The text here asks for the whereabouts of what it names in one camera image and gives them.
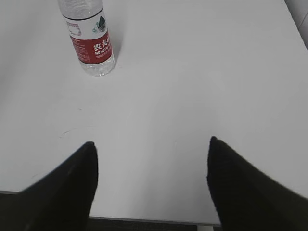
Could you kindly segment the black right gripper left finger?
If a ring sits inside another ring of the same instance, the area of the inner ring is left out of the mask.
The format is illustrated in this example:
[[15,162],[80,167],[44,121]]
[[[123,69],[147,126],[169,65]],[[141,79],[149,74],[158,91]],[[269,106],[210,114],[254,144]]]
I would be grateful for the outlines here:
[[2,231],[84,231],[98,185],[93,142],[25,190],[1,199]]

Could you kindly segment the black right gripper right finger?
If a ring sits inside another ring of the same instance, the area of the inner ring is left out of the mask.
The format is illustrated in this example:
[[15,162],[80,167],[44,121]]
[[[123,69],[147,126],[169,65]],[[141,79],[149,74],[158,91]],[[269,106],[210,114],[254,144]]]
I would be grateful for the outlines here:
[[224,231],[306,231],[308,201],[213,136],[207,184]]

